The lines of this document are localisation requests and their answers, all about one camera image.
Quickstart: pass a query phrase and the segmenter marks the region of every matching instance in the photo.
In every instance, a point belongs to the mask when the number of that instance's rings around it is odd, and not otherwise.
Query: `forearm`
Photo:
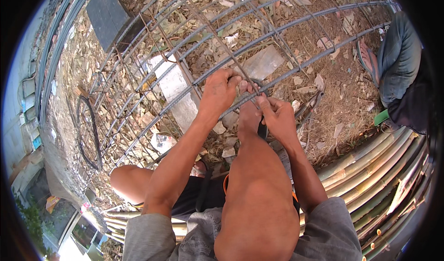
[[[296,140],[284,144],[290,159],[291,174],[297,199],[304,212],[311,213],[316,206],[327,200],[327,193],[314,171],[301,144]]]
[[[154,171],[145,196],[142,214],[170,216],[171,209],[185,189],[197,154],[217,120],[197,115],[180,141]]]

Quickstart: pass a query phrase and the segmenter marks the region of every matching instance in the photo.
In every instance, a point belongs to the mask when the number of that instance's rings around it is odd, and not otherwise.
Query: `blue jeans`
[[[401,99],[418,74],[421,42],[404,12],[397,12],[378,51],[379,95],[384,107]]]

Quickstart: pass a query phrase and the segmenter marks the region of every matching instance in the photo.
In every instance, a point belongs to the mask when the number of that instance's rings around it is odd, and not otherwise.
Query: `hand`
[[[218,69],[207,78],[205,91],[199,105],[199,115],[215,121],[233,104],[236,86],[242,80],[236,71],[230,68]]]
[[[265,96],[257,96],[256,102],[261,108],[257,115],[264,115],[263,125],[284,146],[290,146],[295,141],[299,143],[296,132],[294,110],[290,103]]]

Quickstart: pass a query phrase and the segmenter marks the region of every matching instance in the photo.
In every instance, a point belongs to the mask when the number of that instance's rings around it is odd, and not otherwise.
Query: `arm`
[[[203,142],[219,116],[233,103],[240,80],[232,69],[219,69],[208,77],[196,118],[151,176],[142,214],[171,217],[173,205],[188,182]]]
[[[272,97],[260,96],[256,99],[261,107],[258,114],[263,114],[265,118],[262,123],[267,125],[288,153],[297,199],[304,212],[309,214],[328,198],[297,138],[293,107]]]

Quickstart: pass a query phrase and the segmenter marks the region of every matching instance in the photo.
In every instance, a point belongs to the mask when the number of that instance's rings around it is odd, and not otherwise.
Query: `gray shirt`
[[[132,218],[126,227],[123,260],[215,260],[213,245],[221,229],[221,217],[222,208],[192,214],[188,234],[178,245],[168,217],[145,214]],[[307,217],[304,235],[299,237],[291,261],[362,259],[361,246],[342,198],[329,198]]]

